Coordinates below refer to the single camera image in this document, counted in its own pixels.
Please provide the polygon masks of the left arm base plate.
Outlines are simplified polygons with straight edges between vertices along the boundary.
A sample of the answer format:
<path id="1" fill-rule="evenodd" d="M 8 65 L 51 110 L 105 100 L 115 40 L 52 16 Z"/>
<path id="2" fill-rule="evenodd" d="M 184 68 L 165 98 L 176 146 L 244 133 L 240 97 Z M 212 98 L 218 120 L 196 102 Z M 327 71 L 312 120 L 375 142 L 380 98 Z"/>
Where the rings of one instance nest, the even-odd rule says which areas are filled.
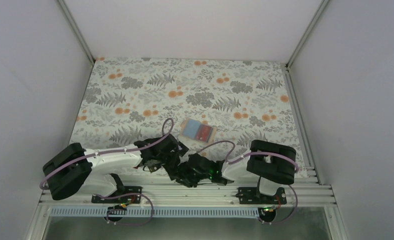
<path id="1" fill-rule="evenodd" d="M 125 186 L 124 189 L 116 190 L 113 194 L 109 195 L 109 199 L 104 199 L 99 196 L 93 195 L 91 202 L 93 204 L 139 204 L 141 197 L 138 195 L 129 194 L 140 194 L 142 192 L 141 186 Z"/>

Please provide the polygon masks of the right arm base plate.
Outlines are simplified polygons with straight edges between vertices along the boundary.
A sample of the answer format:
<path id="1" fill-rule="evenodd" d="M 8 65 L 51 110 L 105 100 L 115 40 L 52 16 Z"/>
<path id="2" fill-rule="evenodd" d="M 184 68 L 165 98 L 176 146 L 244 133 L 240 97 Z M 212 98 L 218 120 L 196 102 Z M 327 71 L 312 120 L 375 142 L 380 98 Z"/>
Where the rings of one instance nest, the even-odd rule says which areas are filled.
<path id="1" fill-rule="evenodd" d="M 239 187 L 235 197 L 241 205 L 284 205 L 287 203 L 283 187 L 277 188 L 273 195 L 260 193 L 257 187 Z"/>

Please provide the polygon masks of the plain black card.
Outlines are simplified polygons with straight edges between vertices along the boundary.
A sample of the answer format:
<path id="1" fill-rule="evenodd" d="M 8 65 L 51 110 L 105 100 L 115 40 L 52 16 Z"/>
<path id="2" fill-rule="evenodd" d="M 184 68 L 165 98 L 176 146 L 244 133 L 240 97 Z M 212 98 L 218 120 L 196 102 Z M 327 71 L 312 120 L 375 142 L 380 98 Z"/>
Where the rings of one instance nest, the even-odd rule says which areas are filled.
<path id="1" fill-rule="evenodd" d="M 173 160 L 167 161 L 163 166 L 165 171 L 168 173 L 169 178 L 172 181 L 175 181 L 180 178 L 179 168 L 178 168 L 180 163 L 181 163 L 180 160 L 173 159 Z"/>

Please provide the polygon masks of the red card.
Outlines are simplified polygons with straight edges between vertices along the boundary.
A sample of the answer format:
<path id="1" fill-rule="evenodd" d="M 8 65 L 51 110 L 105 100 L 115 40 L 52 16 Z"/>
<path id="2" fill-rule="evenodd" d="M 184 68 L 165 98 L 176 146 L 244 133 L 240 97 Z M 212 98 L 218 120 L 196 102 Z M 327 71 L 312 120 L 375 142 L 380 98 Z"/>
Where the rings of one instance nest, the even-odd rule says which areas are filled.
<path id="1" fill-rule="evenodd" d="M 213 128 L 209 125 L 201 125 L 197 131 L 196 139 L 202 142 L 208 142 Z"/>

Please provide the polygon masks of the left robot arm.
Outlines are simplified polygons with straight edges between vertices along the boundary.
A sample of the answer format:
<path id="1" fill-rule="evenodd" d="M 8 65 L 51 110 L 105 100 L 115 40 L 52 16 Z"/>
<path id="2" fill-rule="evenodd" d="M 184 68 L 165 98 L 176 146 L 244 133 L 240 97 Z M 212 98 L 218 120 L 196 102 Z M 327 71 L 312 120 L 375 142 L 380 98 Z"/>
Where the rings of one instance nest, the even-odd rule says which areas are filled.
<path id="1" fill-rule="evenodd" d="M 119 170 L 165 166 L 171 171 L 188 151 L 169 133 L 105 150 L 85 149 L 78 142 L 72 143 L 43 166 L 45 178 L 40 188 L 49 190 L 56 201 L 86 193 L 116 203 L 127 192 Z"/>

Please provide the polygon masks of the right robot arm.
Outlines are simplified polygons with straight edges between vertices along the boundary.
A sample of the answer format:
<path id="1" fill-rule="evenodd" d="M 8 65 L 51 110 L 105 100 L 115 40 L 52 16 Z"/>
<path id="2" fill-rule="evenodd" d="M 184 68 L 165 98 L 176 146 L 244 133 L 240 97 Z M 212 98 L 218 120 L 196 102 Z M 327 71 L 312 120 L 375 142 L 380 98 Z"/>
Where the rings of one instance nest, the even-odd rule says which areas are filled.
<path id="1" fill-rule="evenodd" d="M 281 185 L 292 185 L 300 171 L 296 150 L 290 146 L 263 140 L 253 140 L 250 148 L 241 155 L 212 161 L 198 152 L 189 155 L 188 161 L 179 164 L 170 176 L 179 184 L 195 188 L 200 181 L 225 186 L 247 175 L 259 179 L 256 199 L 267 204 Z"/>

